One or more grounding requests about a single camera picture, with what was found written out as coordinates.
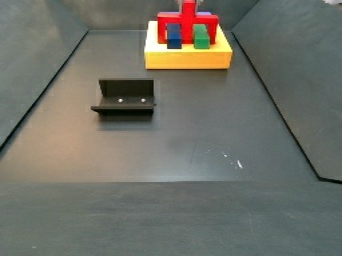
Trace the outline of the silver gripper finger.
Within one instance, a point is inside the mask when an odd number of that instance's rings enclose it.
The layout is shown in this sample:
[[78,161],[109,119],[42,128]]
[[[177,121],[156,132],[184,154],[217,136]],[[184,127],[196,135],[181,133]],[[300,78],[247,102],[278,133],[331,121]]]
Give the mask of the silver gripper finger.
[[201,3],[203,3],[203,0],[195,0],[195,2],[196,2],[196,9],[199,8],[199,6],[201,5]]
[[183,0],[176,0],[176,2],[177,2],[179,10],[181,10],[181,7],[183,7]]

